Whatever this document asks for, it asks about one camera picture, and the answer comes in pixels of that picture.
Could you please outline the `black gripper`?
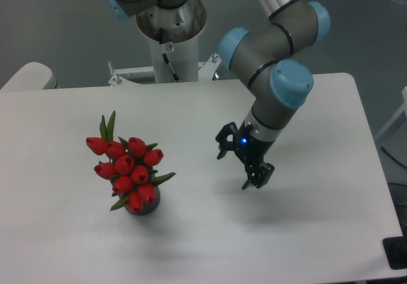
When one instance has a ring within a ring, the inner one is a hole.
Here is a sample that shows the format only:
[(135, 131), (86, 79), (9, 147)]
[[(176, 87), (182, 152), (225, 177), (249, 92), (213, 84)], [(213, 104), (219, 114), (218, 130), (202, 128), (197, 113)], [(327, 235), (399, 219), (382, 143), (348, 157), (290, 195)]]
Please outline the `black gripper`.
[(266, 185), (272, 176), (275, 167), (264, 162), (264, 156), (273, 145), (274, 141), (258, 140), (251, 135), (254, 127), (245, 123), (237, 129), (235, 122), (228, 123), (222, 127), (216, 135), (219, 153), (217, 159), (225, 157), (228, 151), (235, 151), (236, 156), (245, 167), (247, 180), (242, 186), (242, 190), (249, 186), (259, 189)]

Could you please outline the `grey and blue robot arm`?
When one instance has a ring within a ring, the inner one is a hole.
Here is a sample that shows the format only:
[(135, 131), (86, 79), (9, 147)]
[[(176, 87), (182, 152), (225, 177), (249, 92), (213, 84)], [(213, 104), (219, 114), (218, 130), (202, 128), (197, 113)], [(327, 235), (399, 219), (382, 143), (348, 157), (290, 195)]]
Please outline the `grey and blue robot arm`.
[[(246, 186), (263, 187), (274, 167), (264, 156), (303, 105), (314, 85), (311, 72), (292, 55), (327, 36), (331, 20), (317, 2), (259, 0), (269, 21), (260, 34), (238, 27), (220, 41), (217, 54), (255, 96), (244, 122), (216, 136), (219, 157), (233, 151), (244, 164)], [(198, 36), (207, 12), (200, 0), (107, 0), (119, 19), (135, 18), (149, 39), (157, 83), (197, 81)]]

